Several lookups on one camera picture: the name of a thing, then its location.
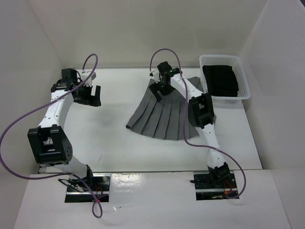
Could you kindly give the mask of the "grey pleated skirt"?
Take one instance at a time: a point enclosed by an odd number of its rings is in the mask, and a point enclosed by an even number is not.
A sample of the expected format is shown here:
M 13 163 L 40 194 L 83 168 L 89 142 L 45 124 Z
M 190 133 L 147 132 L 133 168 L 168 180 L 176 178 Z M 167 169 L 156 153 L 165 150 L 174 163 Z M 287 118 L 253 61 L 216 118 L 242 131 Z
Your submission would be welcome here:
M 163 140 L 183 140 L 185 98 L 173 91 L 158 102 L 149 88 L 126 124 L 132 132 Z

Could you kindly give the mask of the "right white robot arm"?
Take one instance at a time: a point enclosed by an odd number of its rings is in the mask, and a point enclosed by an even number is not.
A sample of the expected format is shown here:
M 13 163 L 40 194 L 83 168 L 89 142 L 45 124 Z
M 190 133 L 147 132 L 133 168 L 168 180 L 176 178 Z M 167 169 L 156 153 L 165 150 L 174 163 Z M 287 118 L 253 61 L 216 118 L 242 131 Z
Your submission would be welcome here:
M 225 158 L 219 152 L 219 144 L 214 130 L 215 113 L 212 98 L 209 93 L 197 89 L 186 79 L 179 68 L 172 68 L 168 62 L 162 62 L 157 69 L 150 72 L 155 82 L 149 86 L 150 91 L 160 102 L 164 96 L 179 92 L 187 102 L 187 114 L 184 115 L 208 144 L 207 167 L 209 183 L 220 187 L 230 175 L 230 169 Z

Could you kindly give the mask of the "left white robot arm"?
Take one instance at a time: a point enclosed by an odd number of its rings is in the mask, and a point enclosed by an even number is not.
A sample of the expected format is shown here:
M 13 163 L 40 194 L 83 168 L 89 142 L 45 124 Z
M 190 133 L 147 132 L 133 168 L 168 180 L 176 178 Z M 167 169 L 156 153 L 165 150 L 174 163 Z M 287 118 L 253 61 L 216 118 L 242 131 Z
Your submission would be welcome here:
M 62 78 L 51 88 L 51 102 L 47 112 L 36 128 L 28 131 L 27 137 L 39 165 L 55 167 L 69 173 L 70 183 L 83 190 L 91 190 L 95 179 L 91 168 L 73 156 L 73 148 L 64 132 L 64 125 L 69 108 L 73 103 L 101 106 L 101 87 L 96 86 L 92 94 L 92 81 L 96 73 L 75 69 L 63 69 Z

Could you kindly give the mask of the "black folded skirt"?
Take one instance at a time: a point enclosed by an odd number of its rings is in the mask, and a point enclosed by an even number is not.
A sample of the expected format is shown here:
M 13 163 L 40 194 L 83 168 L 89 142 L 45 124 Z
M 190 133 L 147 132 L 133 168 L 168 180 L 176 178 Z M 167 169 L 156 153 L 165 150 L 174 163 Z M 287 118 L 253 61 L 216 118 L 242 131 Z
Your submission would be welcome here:
M 208 92 L 212 96 L 237 97 L 238 82 L 229 65 L 204 65 L 202 67 Z

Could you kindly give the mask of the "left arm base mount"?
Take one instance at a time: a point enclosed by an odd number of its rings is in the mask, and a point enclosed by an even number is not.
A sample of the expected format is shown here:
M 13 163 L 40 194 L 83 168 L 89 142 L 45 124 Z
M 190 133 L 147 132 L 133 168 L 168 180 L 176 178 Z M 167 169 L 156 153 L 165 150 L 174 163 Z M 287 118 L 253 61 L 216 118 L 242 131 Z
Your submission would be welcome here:
M 66 187 L 65 203 L 91 203 L 94 198 L 79 179 L 62 179 L 58 181 Z M 109 202 L 111 175 L 94 173 L 91 181 L 84 180 L 99 202 Z

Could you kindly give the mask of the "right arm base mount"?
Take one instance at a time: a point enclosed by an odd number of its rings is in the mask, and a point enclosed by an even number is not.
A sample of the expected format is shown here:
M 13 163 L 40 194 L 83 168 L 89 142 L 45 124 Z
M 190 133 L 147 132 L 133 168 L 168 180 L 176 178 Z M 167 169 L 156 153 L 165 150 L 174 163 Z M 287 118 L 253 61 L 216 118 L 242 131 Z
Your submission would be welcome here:
M 194 184 L 196 200 L 221 200 L 238 195 L 234 173 L 216 186 L 212 184 L 208 173 L 194 173 L 190 183 Z

